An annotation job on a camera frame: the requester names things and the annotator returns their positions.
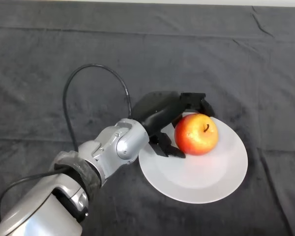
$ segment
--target white background wall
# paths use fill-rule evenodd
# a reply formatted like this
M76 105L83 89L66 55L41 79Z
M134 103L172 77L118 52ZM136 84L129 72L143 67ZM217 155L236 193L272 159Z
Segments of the white background wall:
M295 7L295 0L78 0L78 1Z

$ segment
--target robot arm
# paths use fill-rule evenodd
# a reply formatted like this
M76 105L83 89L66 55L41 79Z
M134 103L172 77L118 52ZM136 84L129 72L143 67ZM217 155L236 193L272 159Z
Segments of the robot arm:
M158 154L172 154L170 144L163 146L157 135L166 125L175 125L185 109L213 115L204 97L204 93L147 94L131 119L105 128L95 140L80 145L78 153L61 152L51 170L67 171L42 178L3 218L0 236L80 236L79 222L88 216L89 202L119 167L134 162L150 140L156 140Z

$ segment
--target wire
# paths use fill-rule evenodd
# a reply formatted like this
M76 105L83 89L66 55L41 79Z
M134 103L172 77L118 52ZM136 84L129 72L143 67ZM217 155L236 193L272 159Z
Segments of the wire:
M71 81L73 80L73 78L75 77L75 75L79 71L81 71L81 70L83 70L85 68L88 68L88 67L99 67L99 68L102 68L104 70L107 70L110 73L112 73L119 80L119 82L122 84L123 89L124 89L125 94L126 94L127 105L128 105L128 110L129 110L128 116L129 116L129 118L132 117L132 108L131 108L131 100L130 100L129 91L128 91L128 88L127 88L125 82L123 81L123 79L121 78L121 76L119 74L117 74L115 71L108 68L107 66L100 65L100 64L85 64L85 65L80 66L75 71L73 71L71 73L71 75L69 76L69 78L68 78L68 80L67 80L67 82L66 82L66 84L64 86L63 94L62 94L62 107L63 107L64 118L65 118L65 121L67 123L68 131L69 131L69 134L70 134L70 137L71 137L71 140L72 140L73 147L74 147L75 151L79 151L79 147L78 147L78 143L77 143L77 140L76 140L73 128L72 128L72 124L71 124L71 121L70 121L70 118L69 118L69 115L68 115L67 102L66 102L67 91L68 91L69 85L70 85Z
M42 173L42 174L27 176L27 177L24 177L24 178L21 178L21 179L15 181L15 182L12 182L5 190L3 190L0 193L0 207L1 207L1 203L2 203L4 195L7 193L7 191L9 191L14 186L16 186L16 185L18 185L20 183L28 182L28 181L35 180L35 179L38 179L38 178L43 178L43 177L47 177L47 176L53 176L53 175L61 174L61 173L64 173L65 171L67 171L67 170L68 170L68 168L61 168L61 169L58 169L56 171L50 171L50 172L46 172L46 173Z
M117 74L112 69L108 68L107 66L100 65L100 64L85 64L85 65L80 66L79 68L77 68L76 70L74 70L71 73L71 75L69 76L69 78L68 78L68 80L67 80L67 82L66 82L66 84L64 86L63 94L62 94L63 113L64 113L65 121L67 123L68 131L69 131L69 134L70 134L70 137L71 137L71 140L72 140L72 143L73 143L73 146L74 146L74 150L75 151L79 151L79 148L78 148L78 143L77 143L77 140L76 140L76 137L75 137L73 128L72 128L72 124L71 124L71 121L70 121L70 118L69 118L69 115L68 115L66 98L67 98L67 92L68 92L69 85L70 85L71 81L73 80L74 76L79 71L81 71L81 70L83 70L85 68L88 68L88 67L99 67L99 68L102 68L104 70L107 70L107 71L111 72L120 81L120 83L122 84L123 89L125 91L125 94L126 94L126 99L127 99L127 104L128 104L128 110L129 110L128 116L129 116L129 118L132 118L132 107L131 107L131 100L130 100L129 91L128 91L128 88L127 88L125 82L120 77L120 75ZM61 174L61 173L64 173L65 171L67 171L67 170L68 170L68 168L61 168L61 169L56 170L56 171L46 172L46 173L32 175L32 176L27 176L27 177L24 177L24 178L21 178L21 179L15 181L15 182L12 182L5 190L3 190L0 193L0 208L1 208L1 203L2 203L2 200L3 200L4 195L11 188L13 188L14 186L16 186L16 185L18 185L20 183L24 183L24 182L27 182L27 181L35 180L35 179L38 179L38 178L43 178L43 177L47 177L47 176Z

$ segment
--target gray cloth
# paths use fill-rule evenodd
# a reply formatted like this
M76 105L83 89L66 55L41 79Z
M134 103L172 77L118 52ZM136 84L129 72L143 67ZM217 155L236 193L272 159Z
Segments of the gray cloth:
M91 204L84 236L295 235L295 8L0 1L0 191L72 149L61 93L91 62L116 70L133 104L154 90L207 93L249 167L230 196L190 205L155 190L135 162ZM68 94L80 143L127 115L105 71L81 72ZM3 214L33 184L13 188Z

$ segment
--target red apple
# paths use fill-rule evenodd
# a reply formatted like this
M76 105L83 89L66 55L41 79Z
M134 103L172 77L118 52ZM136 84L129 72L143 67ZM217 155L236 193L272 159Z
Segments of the red apple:
M187 115L176 125L175 142L185 154L208 153L218 142L217 127L206 115Z

